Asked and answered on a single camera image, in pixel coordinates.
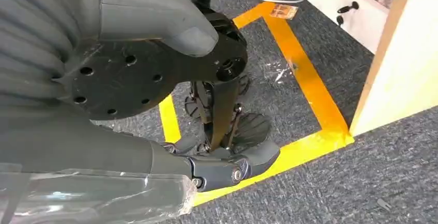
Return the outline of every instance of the gray carpet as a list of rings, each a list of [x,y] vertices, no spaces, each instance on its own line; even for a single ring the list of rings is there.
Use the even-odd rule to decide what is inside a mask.
[[[212,0],[236,17],[257,0]],[[308,2],[289,21],[347,122],[351,122],[372,55]],[[241,99],[248,111],[267,114],[270,139],[281,145],[320,129],[262,20],[242,30],[249,42],[253,84]],[[173,92],[184,135],[198,127],[182,101],[187,84]],[[263,101],[273,94],[273,103]],[[313,162],[193,209],[162,223],[438,223],[438,108],[356,138],[356,143]],[[116,122],[116,131],[163,140],[158,109]],[[392,208],[378,207],[383,200]]]
[[[164,223],[438,223],[437,126],[435,108]]]
[[[256,3],[213,0],[231,17]],[[309,3],[297,6],[289,24],[351,122],[372,55]],[[345,149],[163,223],[438,223],[437,120],[435,108],[371,131]]]

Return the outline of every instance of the cabinet drawer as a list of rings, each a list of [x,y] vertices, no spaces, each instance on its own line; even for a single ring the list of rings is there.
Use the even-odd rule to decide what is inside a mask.
[[[308,0],[316,8],[337,24],[336,18],[342,15],[344,23],[341,28],[353,38],[376,53],[382,36],[383,27],[388,17],[389,9],[375,0]],[[339,14],[337,11],[344,6],[351,6],[353,1],[359,4],[359,9]]]

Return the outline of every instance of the mounting hole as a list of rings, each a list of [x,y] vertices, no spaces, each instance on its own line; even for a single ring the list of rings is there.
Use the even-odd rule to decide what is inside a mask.
[[[109,115],[115,115],[115,114],[117,113],[117,110],[116,110],[116,109],[109,109],[109,110],[107,111],[107,113],[108,113]]]
[[[85,102],[87,102],[87,98],[86,97],[76,97],[74,98],[74,103],[75,104],[84,104]]]
[[[155,82],[160,82],[163,79],[163,76],[156,74],[153,76],[152,80]]]
[[[82,75],[85,75],[85,76],[92,76],[95,73],[93,68],[89,68],[89,67],[81,68],[80,72]]]
[[[228,59],[224,63],[222,63],[222,67],[225,69],[229,69],[233,66],[232,60]]]
[[[137,58],[133,55],[126,57],[124,60],[128,66],[132,66],[137,62]]]

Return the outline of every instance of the wooden panel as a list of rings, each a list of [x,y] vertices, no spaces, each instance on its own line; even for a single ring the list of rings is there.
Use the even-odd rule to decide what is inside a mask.
[[[394,0],[350,132],[438,105],[438,0]]]

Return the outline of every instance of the black handle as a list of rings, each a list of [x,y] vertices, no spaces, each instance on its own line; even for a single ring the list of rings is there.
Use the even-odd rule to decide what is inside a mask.
[[[338,22],[338,25],[341,26],[343,24],[343,17],[341,15],[336,17],[336,22]]]
[[[356,9],[356,10],[358,10],[358,9],[359,9],[359,3],[356,2],[356,1],[353,1],[353,2],[351,3],[351,6],[344,6],[344,7],[341,7],[341,8],[338,10],[338,13],[340,13],[340,14],[342,14],[342,13],[346,13],[346,12],[350,11],[351,9]]]

